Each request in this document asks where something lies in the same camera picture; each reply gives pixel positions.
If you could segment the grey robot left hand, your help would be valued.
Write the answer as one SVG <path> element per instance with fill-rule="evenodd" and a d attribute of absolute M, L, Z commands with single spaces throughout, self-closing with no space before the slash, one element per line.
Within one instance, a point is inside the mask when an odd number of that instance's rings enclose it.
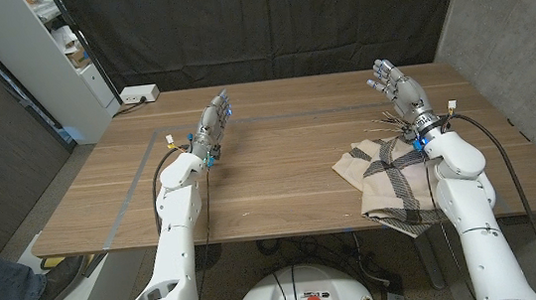
<path fill-rule="evenodd" d="M 223 88 L 202 111 L 191 152 L 204 160 L 219 159 L 225 124 L 231 115 L 227 90 Z"/>

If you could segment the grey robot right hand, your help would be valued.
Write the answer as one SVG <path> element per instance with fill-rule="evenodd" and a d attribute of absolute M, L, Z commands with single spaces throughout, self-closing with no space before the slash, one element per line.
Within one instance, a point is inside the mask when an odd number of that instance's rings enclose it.
<path fill-rule="evenodd" d="M 423 131 L 440 120 L 433 111 L 426 91 L 416 80 L 384 59 L 374 61 L 373 73 L 375 79 L 368 79 L 366 83 L 385 94 L 399 116 L 411 127 Z"/>

